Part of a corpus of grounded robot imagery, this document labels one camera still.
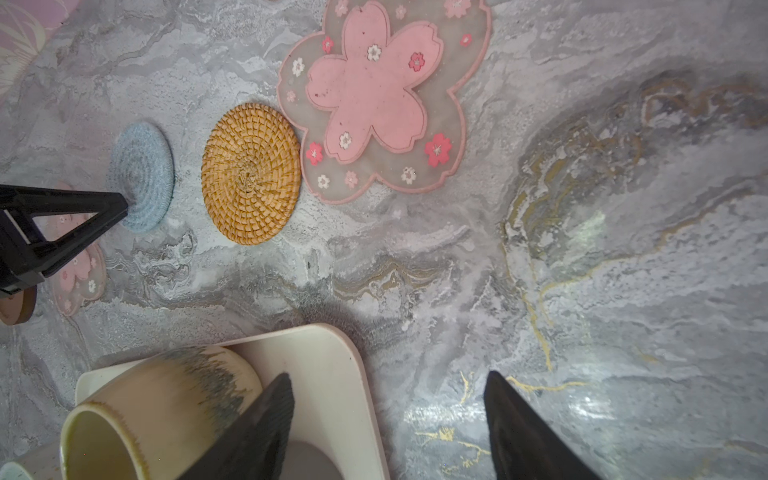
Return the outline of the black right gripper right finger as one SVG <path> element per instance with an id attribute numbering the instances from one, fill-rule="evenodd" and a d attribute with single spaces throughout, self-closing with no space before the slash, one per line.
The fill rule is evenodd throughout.
<path id="1" fill-rule="evenodd" d="M 497 478 L 599 479 L 499 372 L 488 374 L 483 399 Z"/>

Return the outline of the pink flower silicone coaster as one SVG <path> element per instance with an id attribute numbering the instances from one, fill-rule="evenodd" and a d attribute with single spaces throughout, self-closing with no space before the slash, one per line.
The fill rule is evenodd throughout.
<path id="1" fill-rule="evenodd" d="M 56 239 L 82 225 L 91 214 L 63 214 L 49 217 L 46 234 Z M 73 316 L 86 302 L 98 300 L 104 293 L 107 271 L 102 250 L 91 243 L 47 280 L 58 311 Z"/>

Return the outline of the brown wooden round coaster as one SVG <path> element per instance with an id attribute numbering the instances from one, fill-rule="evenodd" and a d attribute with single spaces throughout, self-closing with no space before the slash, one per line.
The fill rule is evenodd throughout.
<path id="1" fill-rule="evenodd" d="M 37 300 L 37 287 L 25 289 L 0 300 L 1 321 L 8 326 L 28 321 L 34 313 Z"/>

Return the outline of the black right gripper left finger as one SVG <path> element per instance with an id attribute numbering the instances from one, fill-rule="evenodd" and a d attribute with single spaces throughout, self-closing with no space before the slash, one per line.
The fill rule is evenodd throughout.
<path id="1" fill-rule="evenodd" d="M 279 478 L 294 408 L 290 376 L 282 373 L 181 477 L 234 480 Z"/>

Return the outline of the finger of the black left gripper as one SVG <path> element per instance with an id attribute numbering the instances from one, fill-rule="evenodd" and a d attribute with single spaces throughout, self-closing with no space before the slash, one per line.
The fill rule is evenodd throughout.
<path id="1" fill-rule="evenodd" d="M 1 295 L 34 287 L 123 220 L 129 205 L 117 192 L 1 186 Z M 84 223 L 48 240 L 37 217 L 88 214 Z"/>

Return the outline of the blue round woven coaster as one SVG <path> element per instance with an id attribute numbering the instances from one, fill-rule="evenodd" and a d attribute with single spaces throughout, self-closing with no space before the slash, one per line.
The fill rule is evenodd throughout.
<path id="1" fill-rule="evenodd" d="M 106 185 L 128 203 L 122 220 L 128 230 L 146 233 L 163 220 L 173 197 L 175 171 L 169 143 L 157 126 L 138 121 L 122 131 L 111 151 Z"/>

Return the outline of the woven rattan round coaster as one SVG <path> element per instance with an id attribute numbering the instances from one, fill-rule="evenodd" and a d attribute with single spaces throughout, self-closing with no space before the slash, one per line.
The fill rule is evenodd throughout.
<path id="1" fill-rule="evenodd" d="M 293 214 L 300 184 L 300 143 L 277 110 L 245 103 L 217 122 L 205 145 L 201 185 L 211 220 L 229 240 L 272 239 Z"/>

